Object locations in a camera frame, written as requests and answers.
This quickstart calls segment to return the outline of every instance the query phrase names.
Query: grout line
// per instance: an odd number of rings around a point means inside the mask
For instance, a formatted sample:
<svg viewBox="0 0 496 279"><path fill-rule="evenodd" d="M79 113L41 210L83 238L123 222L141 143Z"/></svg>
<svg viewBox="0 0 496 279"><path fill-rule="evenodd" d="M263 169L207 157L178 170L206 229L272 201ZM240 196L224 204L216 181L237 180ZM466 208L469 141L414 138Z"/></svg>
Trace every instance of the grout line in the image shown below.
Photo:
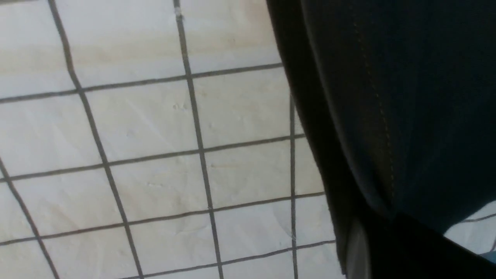
<svg viewBox="0 0 496 279"><path fill-rule="evenodd" d="M173 220L173 219L178 219L178 218L183 218L183 217L188 217L188 216L193 216L193 215L201 215L201 214L206 214L209 213L210 210L198 210L198 211L190 211L186 213L181 213L177 215L170 215L170 216L164 216L164 217L154 217L154 218L148 218L148 219L143 219L143 220L138 220L138 221L131 221L129 222L129 225L140 225L140 224L146 224L146 223L152 223L152 222L157 222L157 221L166 221L166 220Z"/></svg>
<svg viewBox="0 0 496 279"><path fill-rule="evenodd" d="M246 141L246 142L240 142L240 143L220 145L220 146L215 146L215 147L208 147L208 148L204 148L203 151L205 153L207 153L207 152L214 152L214 151L220 151L220 150L232 149L232 148L238 148L238 147L247 147L247 146L259 145L259 144L273 143L273 142L284 141L284 140L289 140L289 139L291 139L291 136L284 136L284 137L278 137L278 138L272 138L272 139L259 139L259 140L254 140L254 141Z"/></svg>
<svg viewBox="0 0 496 279"><path fill-rule="evenodd" d="M275 256L278 254L289 252L291 250L293 250L293 248L289 247L286 249L281 249L281 250L273 251L273 252L262 254L262 255L249 256L249 257L239 258L239 259L235 259L235 260L225 261L222 263L222 265L230 265L230 264L235 264L235 263L239 263L239 262L245 262L245 261L256 260L256 259L263 259L263 258L267 258L270 256Z"/></svg>
<svg viewBox="0 0 496 279"><path fill-rule="evenodd" d="M300 139L300 138L304 138L304 137L305 137L304 134L299 134L299 135L294 136L295 139ZM247 146L266 144L266 143L273 143L273 142L290 140L290 139L291 139L291 136L285 136L285 137L272 138L272 139L261 139L261 140L247 141L247 142L241 142L241 143L220 145L220 146L215 146L215 147L204 148L203 152L207 153L207 152L221 151L221 150L226 150L226 149L232 149L232 148L238 148L238 147L247 147ZM164 154L159 154L159 155L152 155L152 156L145 156L145 157L139 157L139 158L113 161L113 162L109 162L109 166L118 166L118 165L124 165L124 164L146 162L146 161L157 160L157 159L172 158L172 157L176 157L176 156L193 155L193 154L198 154L198 153L199 153L198 149L172 152L172 153L164 153ZM86 170L94 170L94 169L99 169L99 168L103 168L103 167L104 167L103 164L96 164L96 165L90 165L90 166L84 166L84 167L75 167L75 168L59 169L59 170L46 171L46 172L21 174L21 175L12 176L10 179L12 181L17 181L17 180L24 180L24 179L30 179L30 178L38 178L38 177L80 172L80 171L86 171ZM0 183L1 182L5 182L5 179L0 178Z"/></svg>
<svg viewBox="0 0 496 279"><path fill-rule="evenodd" d="M265 64L265 65L259 65L259 66L253 66L253 67L241 67L241 68L234 68L234 69L228 69L228 70L213 70L213 71L192 73L191 78L220 76L220 75L226 75L226 74L242 73L242 72L257 71L257 70L268 70L268 69L276 69L276 68L282 68L282 63ZM82 90L84 92L92 92L92 91L114 89L114 88L125 88L125 87L148 85L148 84L167 83L167 82L173 82L173 81L179 81L179 80L186 80L186 76L185 75L178 75L178 76L172 76L172 77L144 79L144 80L130 81L130 82L109 83L109 84L103 84L103 85L83 87ZM58 97L58 96L75 95L75 94L78 94L77 89L65 90L65 91L59 91L59 92L34 93L34 94L29 94L29 95L0 98L0 104L29 101L29 100L39 100L39 99Z"/></svg>
<svg viewBox="0 0 496 279"><path fill-rule="evenodd" d="M20 102L20 101L29 101L29 100L38 100L38 99L45 99L45 98L51 98L51 97L57 97L57 96L67 96L67 95L74 95L74 94L77 94L76 89L67 90L67 91L60 91L60 92L36 93L36 94L30 94L30 95L2 98L2 99L0 99L0 104Z"/></svg>
<svg viewBox="0 0 496 279"><path fill-rule="evenodd" d="M165 77L165 78L153 78L153 79L144 79L144 80L138 80L138 81L129 81L129 82L121 82L121 83L96 85L96 86L90 86L90 87L84 88L83 90L85 92L92 92L92 91L106 90L106 89L133 87L133 86L149 85L149 84L156 84L156 83L166 83L166 82L173 82L173 81L179 81L179 80L185 80L185 79L186 79L185 75L178 75L178 76Z"/></svg>
<svg viewBox="0 0 496 279"><path fill-rule="evenodd" d="M215 225L215 215L213 211L213 203L212 203L212 195L210 192L210 183L208 180L208 172L207 172L207 164L205 160L205 151L203 150L203 140L201 138L201 129L200 129L200 119L198 115L198 107L196 104L196 97L194 93L194 84L193 77L191 75L191 67L189 65L189 58L187 53L187 44L186 44L186 33L183 23L183 15L181 13L181 2L180 0L174 0L174 8L176 9L176 23L178 26L179 32L179 42L181 44L181 53L183 55L183 64L185 67L186 73L186 81L189 89L189 97L191 100L191 110L193 113L194 120L194 128L196 131L196 140L198 143L198 150L200 155L200 163L201 163L201 171L203 173L203 181L205 183L205 193L207 195L207 204L210 215L210 223L212 225L212 236L215 247L215 256L217 258L217 268L219 271L219 279L224 279L224 273L222 271L221 258L220 258L220 248L219 248L219 239L217 236L217 227Z"/></svg>
<svg viewBox="0 0 496 279"><path fill-rule="evenodd" d="M177 270L157 272L157 273L147 274L147 275L145 275L145 278L160 276L160 275L166 275L166 274L172 274L172 273L185 272L185 271L199 270L199 269L204 269L204 268L212 268L212 267L216 267L216 266L218 266L218 264L209 264L209 265L196 266L196 267L185 268L185 269L177 269Z"/></svg>
<svg viewBox="0 0 496 279"><path fill-rule="evenodd" d="M291 174L291 242L293 247L293 272L294 278L298 279L298 258L296 253L296 185L295 185L295 104L290 95L289 122L290 122L290 174Z"/></svg>
<svg viewBox="0 0 496 279"><path fill-rule="evenodd" d="M38 178L38 177L53 176L53 175L80 172L80 171L86 171L86 170L94 170L94 169L99 169L102 167L103 167L103 164L96 164L96 165L84 166L84 167L60 169L60 170L45 171L45 172L30 173L30 174L21 174L21 175L12 176L11 179L12 179L12 181L24 180L24 179L30 179L30 178Z"/></svg>
<svg viewBox="0 0 496 279"><path fill-rule="evenodd" d="M33 231L34 238L36 239L36 241L38 241L38 245L40 246L40 249L41 249L43 255L45 256L45 259L47 260L48 265L50 266L50 270L52 270L52 274L54 275L54 278L60 279L59 274L57 273L57 269L55 268L54 262L50 258L50 255L48 254L47 248L45 247L45 244L41 240L38 228L36 227L36 224L34 223L33 218L31 218L31 214L29 214L28 208L26 207L26 204L22 200L21 195L15 189L14 183L10 179L8 172L7 172L7 169L5 168L5 165L3 164L3 161L1 159L0 159L0 171L7 182L8 188L10 189L10 191L14 195L15 199L17 200L17 203L21 207L21 210L24 213L26 220L28 221L29 226L31 227L31 230Z"/></svg>
<svg viewBox="0 0 496 279"><path fill-rule="evenodd" d="M186 150L186 151L165 153L165 154L159 154L159 155L152 155L152 156L145 156L145 157L140 157L140 158L125 159L125 160L109 162L109 165L110 166L119 166L119 165L125 165L125 164L133 164L133 163L146 162L146 161L157 160L157 159L166 159L166 158L172 158L172 157L178 157L178 156L193 155L193 154L198 154L198 152L199 152L198 149L195 149L195 150Z"/></svg>
<svg viewBox="0 0 496 279"><path fill-rule="evenodd" d="M317 246L321 246L321 245L324 245L324 244L332 244L332 243L336 243L336 240L325 240L325 241L320 241L320 242L317 242L317 243L300 245L300 246L297 246L296 247L296 250L306 249L306 248L312 248L312 247L317 247Z"/></svg>
<svg viewBox="0 0 496 279"><path fill-rule="evenodd" d="M493 213L491 215L487 215L487 216L484 216L484 217L476 218L476 219L465 219L465 220L461 221L460 223L474 223L474 222L478 222L478 221L482 221L482 220L486 220L486 219L492 218L494 216L496 216L496 213Z"/></svg>
<svg viewBox="0 0 496 279"><path fill-rule="evenodd" d="M42 239L52 239L52 238L70 236L70 235L75 235L75 234L81 234L81 233L85 233L85 232L119 228L119 227L123 227L123 226L124 226L124 223L117 223L117 224L111 224L111 225L105 225L105 226L98 226L98 227L92 227L92 228L86 228L86 229L73 230L73 231L68 231L68 232L49 234L49 235L44 235L41 238Z"/></svg>
<svg viewBox="0 0 496 279"><path fill-rule="evenodd" d="M325 192L296 195L295 197L296 197L296 199L304 199L304 198L318 197L318 196L323 196L323 195L325 195ZM216 208L216 209L212 209L212 211L219 212L219 211L226 211L226 210L231 210L231 209L246 208L246 207L271 204L271 203L276 203L276 202L281 202L281 201L289 201L290 199L291 199L291 197L276 198L276 199L246 203L246 204L241 204L241 205L236 205L236 206L227 206L227 207ZM148 218L148 219L137 220L137 221L128 221L127 223L130 226L131 225L138 225L138 224L145 224L145 223L152 223L152 222L157 222L157 221L178 219L178 218L183 218L183 217L192 216L192 215L206 214L206 213L210 213L210 211L211 210L209 210L209 209L199 210L199 211L190 211L190 212L181 213L181 214L177 214L177 215ZM111 228L117 228L117 227L123 227L123 226L124 226L124 223L117 223L117 224L111 224L111 225L104 225L104 226L98 226L98 227L92 227L92 228L79 229L79 230L69 231L69 232L49 234L49 235L44 235L44 236L40 236L40 237L41 237L41 239L51 239L51 238L64 237L64 236L69 236L69 235L85 233L85 232L105 230L105 229L111 229ZM14 240L7 240L4 242L0 242L0 246L10 245L10 244L15 244L15 243L20 243L20 242L26 242L26 241L32 241L32 240L36 240L36 238L35 237L27 237L27 238L20 238L20 239L14 239Z"/></svg>
<svg viewBox="0 0 496 279"><path fill-rule="evenodd" d="M275 198L275 199L270 199L270 200L240 204L240 205L235 205L235 206L226 206L226 207L216 208L213 210L214 210L214 212L219 212L219 211L226 211L226 210L231 210L231 209L240 209L240 208L246 208L246 207L251 207L251 206L259 206L259 205L266 205L266 204L271 204L271 203L276 203L276 202L289 201L290 199L291 199L291 197L282 197L282 198Z"/></svg>
<svg viewBox="0 0 496 279"><path fill-rule="evenodd" d="M282 63L265 64L265 65L252 66L252 67L242 67L242 68L234 68L234 69L227 69L227 70L215 70L215 71L192 73L191 77L192 78L202 78L202 77L241 73L241 72L247 72L247 71L269 70L269 69L276 69L276 68L282 68Z"/></svg>
<svg viewBox="0 0 496 279"><path fill-rule="evenodd" d="M283 253L286 253L289 251L296 251L296 250L300 250L300 249L318 247L318 246L322 246L325 244L331 244L331 243L336 243L336 241L335 240L327 240L327 241L320 241L317 243L311 243L311 244L307 244L307 245L297 246L296 248L289 247L289 248L273 251L273 252L266 253L266 254L249 256L249 257L225 261L225 262L222 262L221 265L224 266L224 265L230 265L230 264L235 264L235 263L240 263L240 262L246 262L246 261L250 261L250 260L263 259L263 258L267 258L270 256L283 254ZM218 264L209 264L209 265L195 266L195 267L190 267L190 268L185 268L185 269L177 269L177 270L170 270L170 271L164 271L164 272L157 272L157 273L152 273L152 274L146 274L146 275L144 275L144 277L148 278L148 277L155 277L155 276L166 275L166 274L180 273L180 272L185 272L185 271L193 271L193 270L199 270L199 269L204 269L204 268L211 268L211 267L215 267L217 265ZM126 277L126 278L122 278L122 279L138 279L138 277L134 276L134 277Z"/></svg>
<svg viewBox="0 0 496 279"><path fill-rule="evenodd" d="M36 237L26 237L26 238L18 238L18 239L13 239L13 240L7 240L4 242L0 242L0 247L1 246L7 246L10 244L16 244L16 243L21 243L21 242L27 242L27 241L33 241L37 240Z"/></svg>
<svg viewBox="0 0 496 279"><path fill-rule="evenodd" d="M74 70L74 64L72 62L72 55L70 53L69 41L67 39L67 35L65 33L65 30L64 30L64 27L62 24L62 20L60 18L59 11L57 10L57 4L55 3L55 0L49 0L48 3L50 5L50 10L52 12L52 16L54 18L54 22L55 22L55 25L57 27L57 31L59 32L60 39L62 42L63 51L64 51L64 55L65 55L65 63L67 65L67 71L69 72L70 78L72 79L74 86L76 87L78 95L79 95L81 102L83 104L84 111L86 112L86 116L88 118L88 122L89 122L89 125L91 127L91 132L93 134L93 138L95 140L98 152L100 154L100 158L102 159L103 167L105 169L105 172L107 174L107 178L109 180L110 188L112 189L112 193L114 194L114 198L115 198L117 207L119 209L119 213L121 214L121 218L123 220L124 229L125 229L126 235L127 235L127 240L129 242L129 247L131 249L132 256L134 258L134 263L136 264L136 269L138 271L139 278L143 279L143 271L141 270L141 265L139 264L138 253L136 251L136 247L134 246L134 241L132 239L131 229L127 223L127 217L126 217L121 199L119 197L119 192L117 191L117 187L116 187L114 178L112 176L112 172L110 170L107 156L106 156L105 151L103 149L103 145L102 145L102 142L100 140L100 136L98 135L95 119L93 118L93 114L91 113L91 108L90 108L90 104L88 102L88 98L86 97L86 95L85 95L85 93L81 87L81 83L79 82L77 75L75 73L75 70Z"/></svg>

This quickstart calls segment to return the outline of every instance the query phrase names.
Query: dark fabric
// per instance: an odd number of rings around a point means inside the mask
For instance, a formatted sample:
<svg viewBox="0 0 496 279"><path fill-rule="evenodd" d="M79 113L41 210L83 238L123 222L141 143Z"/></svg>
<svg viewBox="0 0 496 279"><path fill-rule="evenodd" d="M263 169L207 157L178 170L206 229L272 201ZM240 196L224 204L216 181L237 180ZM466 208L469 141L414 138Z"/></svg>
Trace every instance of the dark fabric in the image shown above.
<svg viewBox="0 0 496 279"><path fill-rule="evenodd" d="M495 4L268 0L346 270L365 228L373 278L494 278L443 238L496 199Z"/></svg>
<svg viewBox="0 0 496 279"><path fill-rule="evenodd" d="M496 200L496 1L304 0L303 10L373 208L391 202L389 213L444 233Z"/></svg>

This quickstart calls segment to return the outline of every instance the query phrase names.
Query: white tile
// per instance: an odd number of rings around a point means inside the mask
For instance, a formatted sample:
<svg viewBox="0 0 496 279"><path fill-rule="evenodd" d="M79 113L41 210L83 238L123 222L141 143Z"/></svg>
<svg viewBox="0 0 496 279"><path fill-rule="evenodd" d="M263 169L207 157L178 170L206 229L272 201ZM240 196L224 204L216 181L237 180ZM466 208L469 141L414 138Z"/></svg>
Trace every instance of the white tile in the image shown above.
<svg viewBox="0 0 496 279"><path fill-rule="evenodd" d="M215 213L222 261L291 247L291 203L257 205Z"/></svg>
<svg viewBox="0 0 496 279"><path fill-rule="evenodd" d="M467 219L479 219L479 218L484 218L484 217L492 215L492 214L496 214L496 202L488 203L483 208L481 208L479 211L470 215L470 217L468 217Z"/></svg>
<svg viewBox="0 0 496 279"><path fill-rule="evenodd" d="M289 87L283 69L194 80L205 147L289 135Z"/></svg>
<svg viewBox="0 0 496 279"><path fill-rule="evenodd" d="M297 195L324 191L322 177L306 138L295 140L295 191Z"/></svg>
<svg viewBox="0 0 496 279"><path fill-rule="evenodd" d="M0 183L0 242L34 236L6 183Z"/></svg>
<svg viewBox="0 0 496 279"><path fill-rule="evenodd" d="M341 274L336 245L324 244L297 251L298 276L305 279L346 279Z"/></svg>
<svg viewBox="0 0 496 279"><path fill-rule="evenodd" d="M124 228L44 240L61 279L138 275Z"/></svg>
<svg viewBox="0 0 496 279"><path fill-rule="evenodd" d="M121 223L103 169L15 181L41 235Z"/></svg>
<svg viewBox="0 0 496 279"><path fill-rule="evenodd" d="M0 274L6 279L53 279L37 241L0 247Z"/></svg>
<svg viewBox="0 0 496 279"><path fill-rule="evenodd" d="M456 224L444 236L473 253L490 252L496 238L496 218Z"/></svg>
<svg viewBox="0 0 496 279"><path fill-rule="evenodd" d="M289 141L205 155L214 208L291 195Z"/></svg>
<svg viewBox="0 0 496 279"><path fill-rule="evenodd" d="M302 126L302 121L300 120L300 116L298 115L298 112L295 109L295 134L304 134L305 131L303 131L303 126Z"/></svg>
<svg viewBox="0 0 496 279"><path fill-rule="evenodd" d="M2 104L0 119L11 176L101 163L78 95Z"/></svg>
<svg viewBox="0 0 496 279"><path fill-rule="evenodd" d="M109 161L197 149L185 81L88 94Z"/></svg>
<svg viewBox="0 0 496 279"><path fill-rule="evenodd" d="M288 279L294 277L293 253L224 265L225 279Z"/></svg>
<svg viewBox="0 0 496 279"><path fill-rule="evenodd" d="M57 0L83 86L185 73L172 1Z"/></svg>
<svg viewBox="0 0 496 279"><path fill-rule="evenodd" d="M281 61L265 0L182 0L193 72Z"/></svg>
<svg viewBox="0 0 496 279"><path fill-rule="evenodd" d="M207 209L198 155L113 166L130 221Z"/></svg>
<svg viewBox="0 0 496 279"><path fill-rule="evenodd" d="M150 277L152 279L219 279L217 267Z"/></svg>
<svg viewBox="0 0 496 279"><path fill-rule="evenodd" d="M208 214L131 226L145 274L214 264Z"/></svg>
<svg viewBox="0 0 496 279"><path fill-rule="evenodd" d="M48 1L0 6L0 98L74 89Z"/></svg>
<svg viewBox="0 0 496 279"><path fill-rule="evenodd" d="M296 200L296 243L334 240L334 227L325 196Z"/></svg>

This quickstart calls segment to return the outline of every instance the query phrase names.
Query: seam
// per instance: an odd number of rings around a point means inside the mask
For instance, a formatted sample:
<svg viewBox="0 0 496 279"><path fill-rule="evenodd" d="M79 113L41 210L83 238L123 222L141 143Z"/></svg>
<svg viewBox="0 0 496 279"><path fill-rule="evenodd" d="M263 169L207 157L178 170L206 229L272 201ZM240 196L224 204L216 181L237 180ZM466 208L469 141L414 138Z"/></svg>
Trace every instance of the seam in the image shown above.
<svg viewBox="0 0 496 279"><path fill-rule="evenodd" d="M388 152L388 155L389 155L389 168L391 170L391 173L390 173L390 175L391 175L390 176L390 178L391 178L391 199L393 199L394 198L394 171L393 171L393 156L392 156L392 151L391 151L391 136L389 134L389 126L387 124L386 115L384 113L384 108L383 108L383 105L382 105L381 97L379 96L379 92L378 92L378 90L377 90L377 88L375 86L374 80L372 78L371 67L370 67L369 59L367 58L367 55L365 54L365 45L364 45L364 39L365 38L364 38L363 34L360 33L360 31L358 30L357 14L355 13L355 10L354 10L354 7L353 7L353 3L350 3L349 9L350 9L350 12L351 12L351 15L352 15L352 19L353 19L353 28L354 28L354 31L355 31L355 35L357 36L357 42L360 45L360 49L361 49L361 52L362 52L362 57L364 59L364 67L365 67L365 70L367 71L367 76L369 78L369 83L370 83L372 89L374 90L375 98L377 99L377 103L378 103L378 106L379 106L379 111L380 111L380 115L382 117L382 121L384 122L384 131L385 131L385 134L386 134L387 152Z"/></svg>

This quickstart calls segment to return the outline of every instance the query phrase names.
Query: white surface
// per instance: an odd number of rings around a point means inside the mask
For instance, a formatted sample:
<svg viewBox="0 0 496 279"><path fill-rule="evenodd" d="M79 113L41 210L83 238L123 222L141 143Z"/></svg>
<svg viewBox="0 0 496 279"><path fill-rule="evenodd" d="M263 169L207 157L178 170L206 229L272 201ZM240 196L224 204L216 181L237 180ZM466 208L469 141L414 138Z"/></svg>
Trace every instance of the white surface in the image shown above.
<svg viewBox="0 0 496 279"><path fill-rule="evenodd" d="M216 263L208 214L131 226L146 274Z"/></svg>
<svg viewBox="0 0 496 279"><path fill-rule="evenodd" d="M172 1L57 0L84 87L185 73Z"/></svg>
<svg viewBox="0 0 496 279"><path fill-rule="evenodd" d="M324 244L300 249L298 255L298 277L304 279L345 279L341 274L336 245Z"/></svg>
<svg viewBox="0 0 496 279"><path fill-rule="evenodd" d="M0 183L0 224L0 242L34 236L6 183Z"/></svg>
<svg viewBox="0 0 496 279"><path fill-rule="evenodd" d="M192 72L281 62L265 0L182 0Z"/></svg>
<svg viewBox="0 0 496 279"><path fill-rule="evenodd" d="M3 278L52 279L47 260L36 241L0 247L0 271Z"/></svg>
<svg viewBox="0 0 496 279"><path fill-rule="evenodd" d="M176 16L192 72L280 62L264 0L182 0L182 9L172 0L55 1L83 87L184 75ZM204 173L186 80L85 92L89 116L78 94L2 99L74 85L47 0L0 5L0 15L0 158L61 279L138 276L120 204L147 278L219 279L208 190L224 278L293 276L282 68L193 80ZM189 155L169 154L182 151ZM296 194L313 194L296 197L296 243L325 241L297 250L300 278L338 274L334 252L324 249L334 235L306 139L294 151ZM88 168L67 170L79 167ZM5 182L0 176L0 274L53 279ZM319 247L313 258L304 252Z"/></svg>
<svg viewBox="0 0 496 279"><path fill-rule="evenodd" d="M101 163L77 95L1 104L0 130L11 176Z"/></svg>
<svg viewBox="0 0 496 279"><path fill-rule="evenodd" d="M334 240L334 228L325 196L296 200L296 244Z"/></svg>
<svg viewBox="0 0 496 279"><path fill-rule="evenodd" d="M289 134L289 87L283 69L194 81L205 147Z"/></svg>
<svg viewBox="0 0 496 279"><path fill-rule="evenodd" d="M198 155L113 166L130 221L207 209Z"/></svg>
<svg viewBox="0 0 496 279"><path fill-rule="evenodd" d="M109 161L197 149L185 81L88 94Z"/></svg>
<svg viewBox="0 0 496 279"><path fill-rule="evenodd" d="M295 191L297 195L324 191L320 172L307 139L295 140Z"/></svg>
<svg viewBox="0 0 496 279"><path fill-rule="evenodd" d="M123 228L43 241L61 279L122 278L137 275Z"/></svg>
<svg viewBox="0 0 496 279"><path fill-rule="evenodd" d="M0 6L0 98L74 89L46 1Z"/></svg>
<svg viewBox="0 0 496 279"><path fill-rule="evenodd" d="M207 153L214 208L290 196L289 148L281 141Z"/></svg>
<svg viewBox="0 0 496 279"><path fill-rule="evenodd" d="M103 169L15 182L40 234L122 222Z"/></svg>
<svg viewBox="0 0 496 279"><path fill-rule="evenodd" d="M215 213L222 261L291 247L290 202Z"/></svg>
<svg viewBox="0 0 496 279"><path fill-rule="evenodd" d="M287 279L292 276L292 252L224 266L225 279Z"/></svg>

